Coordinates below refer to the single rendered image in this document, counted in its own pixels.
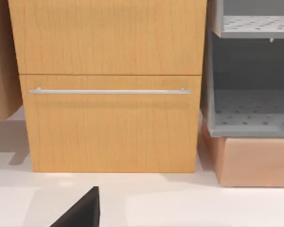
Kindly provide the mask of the pale wooden cupboard side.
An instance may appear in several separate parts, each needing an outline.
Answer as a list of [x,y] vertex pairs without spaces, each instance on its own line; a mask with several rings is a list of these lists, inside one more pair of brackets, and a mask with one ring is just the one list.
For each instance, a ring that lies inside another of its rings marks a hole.
[[0,121],[23,104],[8,0],[0,0]]

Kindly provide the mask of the grey cabinet with pierced shelves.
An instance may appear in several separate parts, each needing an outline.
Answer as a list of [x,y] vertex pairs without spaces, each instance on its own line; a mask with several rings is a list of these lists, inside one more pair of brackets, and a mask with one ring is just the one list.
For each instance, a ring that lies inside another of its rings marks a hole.
[[210,135],[284,138],[284,0],[208,0],[206,22]]

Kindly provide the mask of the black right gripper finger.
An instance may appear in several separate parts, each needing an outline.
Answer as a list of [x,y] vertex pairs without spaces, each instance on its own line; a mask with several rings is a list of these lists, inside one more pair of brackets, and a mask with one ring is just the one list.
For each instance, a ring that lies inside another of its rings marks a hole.
[[100,227],[99,187],[92,187],[50,227]]

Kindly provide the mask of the wooden cupboard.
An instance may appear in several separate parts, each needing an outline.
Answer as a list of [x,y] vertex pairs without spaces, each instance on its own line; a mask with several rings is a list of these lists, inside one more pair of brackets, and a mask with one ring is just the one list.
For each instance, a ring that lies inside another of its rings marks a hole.
[[195,171],[208,0],[8,0],[35,172]]

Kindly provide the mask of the plain wooden drawer front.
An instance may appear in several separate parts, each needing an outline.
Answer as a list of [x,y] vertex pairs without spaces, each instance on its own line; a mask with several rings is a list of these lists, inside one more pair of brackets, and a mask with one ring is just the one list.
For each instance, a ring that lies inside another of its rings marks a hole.
[[8,0],[21,74],[199,75],[208,0]]

